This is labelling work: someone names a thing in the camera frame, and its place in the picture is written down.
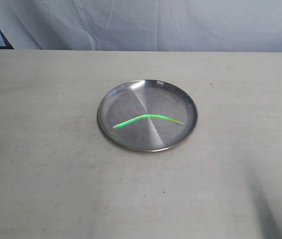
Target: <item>table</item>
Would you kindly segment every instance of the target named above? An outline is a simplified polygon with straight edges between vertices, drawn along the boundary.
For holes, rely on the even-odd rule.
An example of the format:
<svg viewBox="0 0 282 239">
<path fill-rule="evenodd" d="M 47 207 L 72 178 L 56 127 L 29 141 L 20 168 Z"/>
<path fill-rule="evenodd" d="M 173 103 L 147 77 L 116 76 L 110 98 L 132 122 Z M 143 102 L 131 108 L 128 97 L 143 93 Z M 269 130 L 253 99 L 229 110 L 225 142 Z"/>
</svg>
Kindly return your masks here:
<svg viewBox="0 0 282 239">
<path fill-rule="evenodd" d="M 102 136 L 101 99 L 136 79 L 191 95 L 185 142 L 135 153 Z M 282 53 L 0 50 L 0 239 L 270 233 L 282 234 Z"/>
</svg>

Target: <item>stainless steel plate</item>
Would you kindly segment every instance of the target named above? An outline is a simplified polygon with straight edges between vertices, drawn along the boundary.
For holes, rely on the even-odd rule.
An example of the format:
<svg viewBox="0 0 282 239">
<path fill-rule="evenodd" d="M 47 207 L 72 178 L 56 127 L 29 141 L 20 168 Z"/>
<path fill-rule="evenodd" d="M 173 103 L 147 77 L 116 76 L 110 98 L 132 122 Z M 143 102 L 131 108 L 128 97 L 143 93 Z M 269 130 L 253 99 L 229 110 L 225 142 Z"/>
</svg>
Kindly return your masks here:
<svg viewBox="0 0 282 239">
<path fill-rule="evenodd" d="M 198 119 L 195 103 L 180 88 L 156 80 L 119 85 L 101 101 L 97 121 L 123 147 L 160 151 L 182 142 Z"/>
</svg>

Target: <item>green straw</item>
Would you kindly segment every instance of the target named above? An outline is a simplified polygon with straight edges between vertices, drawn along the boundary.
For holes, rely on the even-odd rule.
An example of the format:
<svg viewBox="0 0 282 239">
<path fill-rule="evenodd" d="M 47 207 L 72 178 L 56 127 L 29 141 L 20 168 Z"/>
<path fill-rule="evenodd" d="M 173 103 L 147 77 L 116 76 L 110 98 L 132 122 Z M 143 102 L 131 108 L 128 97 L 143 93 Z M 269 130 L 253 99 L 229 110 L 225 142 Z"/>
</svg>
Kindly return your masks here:
<svg viewBox="0 0 282 239">
<path fill-rule="evenodd" d="M 116 124 L 115 126 L 113 126 L 113 128 L 114 128 L 114 129 L 116 129 L 116 128 L 121 128 L 121 127 L 123 127 L 123 126 L 126 126 L 126 125 L 129 124 L 129 123 L 135 122 L 135 121 L 140 120 L 140 119 L 143 119 L 143 118 L 149 118 L 149 117 L 152 117 L 152 118 L 159 118 L 159 119 L 163 119 L 163 120 L 168 120 L 168 121 L 173 122 L 173 123 L 178 123 L 178 124 L 184 125 L 183 122 L 178 121 L 178 120 L 176 120 L 176 119 L 172 119 L 172 118 L 166 117 L 166 116 L 161 116 L 161 115 L 142 115 L 142 116 L 137 116 L 137 117 L 135 117 L 135 118 L 129 119 L 129 120 L 124 121 L 124 122 L 122 122 L 122 123 Z"/>
</svg>

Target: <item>metal plate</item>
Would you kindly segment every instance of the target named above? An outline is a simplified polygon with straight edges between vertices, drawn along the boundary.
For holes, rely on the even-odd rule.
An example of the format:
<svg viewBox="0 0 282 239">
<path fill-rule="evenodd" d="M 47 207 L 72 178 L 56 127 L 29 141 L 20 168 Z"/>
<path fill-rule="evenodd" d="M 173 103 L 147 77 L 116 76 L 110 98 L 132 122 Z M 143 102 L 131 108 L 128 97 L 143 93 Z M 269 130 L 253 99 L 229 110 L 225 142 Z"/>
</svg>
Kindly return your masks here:
<svg viewBox="0 0 282 239">
<path fill-rule="evenodd" d="M 97 111 L 103 133 L 136 151 L 177 145 L 194 130 L 197 119 L 195 103 L 186 92 L 156 80 L 119 85 L 103 98 Z"/>
</svg>

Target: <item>beige table surface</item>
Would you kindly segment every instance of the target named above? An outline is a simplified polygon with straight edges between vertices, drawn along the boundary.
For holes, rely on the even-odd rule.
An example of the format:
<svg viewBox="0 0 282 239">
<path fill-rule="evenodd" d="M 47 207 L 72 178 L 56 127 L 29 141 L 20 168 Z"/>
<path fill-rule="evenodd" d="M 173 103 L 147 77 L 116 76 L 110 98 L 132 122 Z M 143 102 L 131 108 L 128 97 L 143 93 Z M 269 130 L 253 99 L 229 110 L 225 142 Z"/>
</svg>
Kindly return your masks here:
<svg viewBox="0 0 282 239">
<path fill-rule="evenodd" d="M 101 99 L 136 79 L 192 96 L 184 143 L 103 138 Z M 260 239 L 263 219 L 282 233 L 282 53 L 0 50 L 0 239 Z"/>
</svg>

